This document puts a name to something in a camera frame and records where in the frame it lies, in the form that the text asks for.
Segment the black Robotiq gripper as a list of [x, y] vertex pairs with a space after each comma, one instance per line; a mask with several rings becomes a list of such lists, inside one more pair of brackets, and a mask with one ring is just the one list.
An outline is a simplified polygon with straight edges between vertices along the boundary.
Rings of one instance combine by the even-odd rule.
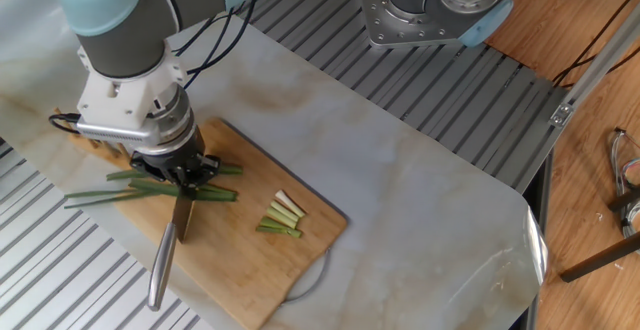
[[204, 150], [203, 144], [188, 142], [162, 155], [135, 151], [129, 165], [148, 178], [171, 183], [180, 190], [185, 186], [196, 188], [217, 176], [221, 165], [219, 157], [205, 156]]

